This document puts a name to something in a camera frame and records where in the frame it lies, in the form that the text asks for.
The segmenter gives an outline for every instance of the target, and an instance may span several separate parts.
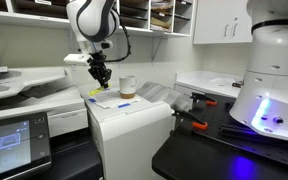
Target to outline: blue light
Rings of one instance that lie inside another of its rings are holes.
[[[266,114],[268,108],[270,107],[270,99],[263,99],[259,108],[257,109],[255,116],[252,120],[252,125],[257,126],[261,122],[261,118]]]
[[[256,171],[254,162],[244,157],[236,157],[232,163],[232,180],[255,179]]]
[[[264,99],[261,102],[260,109],[266,109],[268,107],[268,105],[270,105],[270,100],[269,99]]]
[[[265,114],[266,109],[258,109],[256,111],[255,117],[262,117]]]

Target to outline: printer touchscreen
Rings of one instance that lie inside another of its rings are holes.
[[[0,173],[31,163],[29,123],[0,126]]]

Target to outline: cabinet handle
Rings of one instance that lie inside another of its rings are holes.
[[[224,32],[224,36],[227,36],[227,28],[228,28],[228,24],[225,26],[225,32]]]
[[[234,25],[234,30],[233,30],[233,36],[235,36],[235,31],[236,31],[236,26],[237,26],[237,23]]]

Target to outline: white cabinet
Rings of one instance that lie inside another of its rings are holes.
[[[199,0],[194,44],[251,42],[247,0]]]
[[[164,7],[156,8],[156,5],[153,9],[152,0],[116,0],[114,7],[121,14],[121,20],[130,35],[190,36],[195,1],[166,1],[169,6],[166,10]],[[70,29],[66,5],[66,0],[0,0],[0,23]],[[169,27],[159,31],[153,30],[150,26],[152,17]],[[123,33],[121,27],[117,33]]]

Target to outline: black cable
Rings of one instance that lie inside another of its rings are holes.
[[[120,19],[120,24],[121,24],[121,26],[122,26],[122,28],[123,28],[123,31],[124,31],[124,34],[125,34],[125,37],[126,37],[126,41],[127,41],[127,54],[124,56],[124,57],[122,57],[122,58],[119,58],[119,59],[116,59],[116,60],[105,60],[105,63],[106,62],[121,62],[121,61],[123,61],[124,59],[126,59],[130,54],[132,54],[131,53],[131,43],[130,43],[130,40],[129,40],[129,35],[128,35],[128,33],[127,33],[127,29],[126,29],[126,27],[124,26],[124,24],[123,24],[123,22],[122,22],[122,20],[121,20],[121,16],[120,16],[120,14],[118,14],[118,16],[119,16],[119,19]]]

